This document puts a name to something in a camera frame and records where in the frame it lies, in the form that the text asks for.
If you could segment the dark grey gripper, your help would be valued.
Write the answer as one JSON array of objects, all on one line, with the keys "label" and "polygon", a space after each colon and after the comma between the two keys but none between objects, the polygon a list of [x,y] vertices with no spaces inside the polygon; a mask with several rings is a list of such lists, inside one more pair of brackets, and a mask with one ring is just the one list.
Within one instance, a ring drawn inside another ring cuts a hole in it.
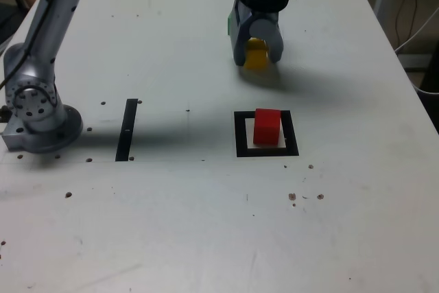
[{"label": "dark grey gripper", "polygon": [[265,42],[269,60],[277,63],[281,59],[284,44],[277,22],[278,12],[252,12],[240,0],[234,0],[228,17],[228,35],[233,60],[238,67],[244,66],[246,62],[246,45],[250,39],[250,26],[251,37]]}]

